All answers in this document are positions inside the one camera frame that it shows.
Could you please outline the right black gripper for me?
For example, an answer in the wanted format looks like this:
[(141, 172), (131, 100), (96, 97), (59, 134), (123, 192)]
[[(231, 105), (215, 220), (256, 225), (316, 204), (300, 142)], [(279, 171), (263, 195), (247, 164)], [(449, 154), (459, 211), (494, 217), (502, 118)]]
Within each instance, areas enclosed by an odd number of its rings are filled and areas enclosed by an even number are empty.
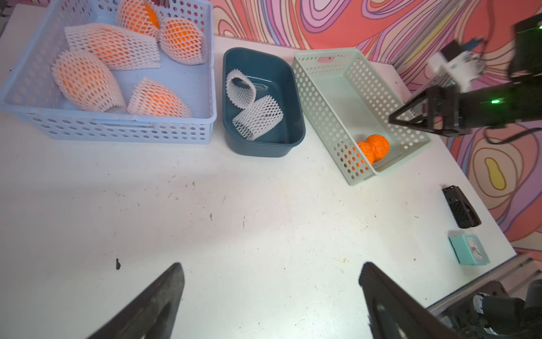
[[(516, 91), (514, 83), (467, 93), (458, 86), (431, 86), (390, 114), (388, 123), (427, 129), (441, 136), (461, 136), (482, 127), (505, 127), (514, 121)], [(425, 113), (416, 111), (426, 100)]]

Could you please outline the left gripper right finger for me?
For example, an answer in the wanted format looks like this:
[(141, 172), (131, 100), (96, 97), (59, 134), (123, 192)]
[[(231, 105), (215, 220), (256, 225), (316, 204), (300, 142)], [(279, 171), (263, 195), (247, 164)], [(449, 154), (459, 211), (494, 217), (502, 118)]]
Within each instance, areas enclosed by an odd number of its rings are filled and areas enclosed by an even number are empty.
[(374, 338), (458, 338), (372, 262), (359, 277)]

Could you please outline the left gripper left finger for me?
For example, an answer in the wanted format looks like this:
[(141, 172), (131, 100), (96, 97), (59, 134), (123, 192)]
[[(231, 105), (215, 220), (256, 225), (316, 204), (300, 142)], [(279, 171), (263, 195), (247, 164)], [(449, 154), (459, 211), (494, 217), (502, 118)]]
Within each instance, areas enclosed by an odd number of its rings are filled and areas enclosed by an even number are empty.
[(172, 264), (91, 338), (170, 338), (182, 300), (182, 265)]

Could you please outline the white foam net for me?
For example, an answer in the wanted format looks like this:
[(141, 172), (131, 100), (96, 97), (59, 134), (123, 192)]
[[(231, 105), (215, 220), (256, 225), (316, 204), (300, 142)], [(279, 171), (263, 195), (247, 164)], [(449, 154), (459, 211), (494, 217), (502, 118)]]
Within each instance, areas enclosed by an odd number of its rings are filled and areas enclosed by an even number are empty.
[(251, 80), (240, 70), (231, 70), (225, 81), (227, 97), (242, 110), (255, 103), (256, 89)]
[(242, 138), (255, 141), (275, 128), (283, 117), (278, 102), (271, 95), (266, 95), (237, 114), (232, 124)]

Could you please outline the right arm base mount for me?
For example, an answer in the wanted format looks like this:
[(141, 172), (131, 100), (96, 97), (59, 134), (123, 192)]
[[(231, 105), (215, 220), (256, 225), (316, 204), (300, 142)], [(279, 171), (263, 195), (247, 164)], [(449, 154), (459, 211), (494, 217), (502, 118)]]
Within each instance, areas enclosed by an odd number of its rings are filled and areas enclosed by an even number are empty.
[(540, 338), (541, 281), (525, 299), (477, 292), (445, 311), (460, 338)]

